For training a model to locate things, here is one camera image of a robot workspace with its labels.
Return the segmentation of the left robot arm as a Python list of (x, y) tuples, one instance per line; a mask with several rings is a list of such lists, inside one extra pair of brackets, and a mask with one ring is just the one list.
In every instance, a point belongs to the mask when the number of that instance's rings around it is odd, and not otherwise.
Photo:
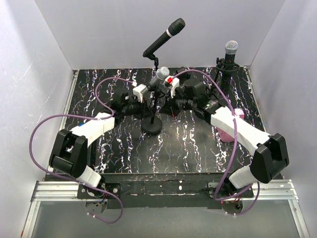
[(61, 171), (77, 181), (89, 185), (88, 192), (94, 198), (101, 198), (105, 194), (105, 185), (102, 177), (88, 165), (89, 147), (106, 132), (118, 126), (126, 116), (135, 116), (138, 119), (148, 118), (153, 115), (147, 101), (138, 101), (136, 96), (123, 93), (118, 99), (112, 100), (110, 111), (98, 113), (95, 120), (90, 120), (70, 131), (62, 129), (57, 133), (49, 166)]

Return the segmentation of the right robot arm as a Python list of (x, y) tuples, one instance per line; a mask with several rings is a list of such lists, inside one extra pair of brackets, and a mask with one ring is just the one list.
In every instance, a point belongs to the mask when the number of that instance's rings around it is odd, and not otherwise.
[(285, 138), (256, 129), (232, 113), (221, 94), (209, 89), (203, 82), (188, 79), (179, 87), (177, 78), (168, 77), (164, 85), (169, 88), (160, 113), (175, 117), (181, 110), (192, 110), (208, 124), (217, 127), (237, 141), (253, 156), (249, 165), (237, 169), (224, 180), (224, 191), (230, 197), (242, 188), (255, 183), (269, 183), (289, 165)]

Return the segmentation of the tall black foam microphone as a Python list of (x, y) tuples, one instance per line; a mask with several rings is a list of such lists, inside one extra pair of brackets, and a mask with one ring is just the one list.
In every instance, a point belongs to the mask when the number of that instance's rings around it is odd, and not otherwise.
[(159, 36), (144, 52), (144, 58), (150, 58), (156, 50), (164, 45), (169, 39), (179, 34), (186, 26), (185, 21), (182, 18), (178, 18), (170, 24), (165, 32)]

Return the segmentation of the round base stand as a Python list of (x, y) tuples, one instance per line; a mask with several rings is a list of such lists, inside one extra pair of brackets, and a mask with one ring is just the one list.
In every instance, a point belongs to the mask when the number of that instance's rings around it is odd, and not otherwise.
[(153, 97), (154, 104), (151, 107), (151, 111), (153, 115), (151, 117), (144, 118), (141, 122), (142, 131), (150, 135), (156, 135), (160, 133), (162, 129), (162, 121), (156, 116), (159, 95), (160, 95), (160, 91), (159, 89), (157, 89), (154, 92), (154, 97)]

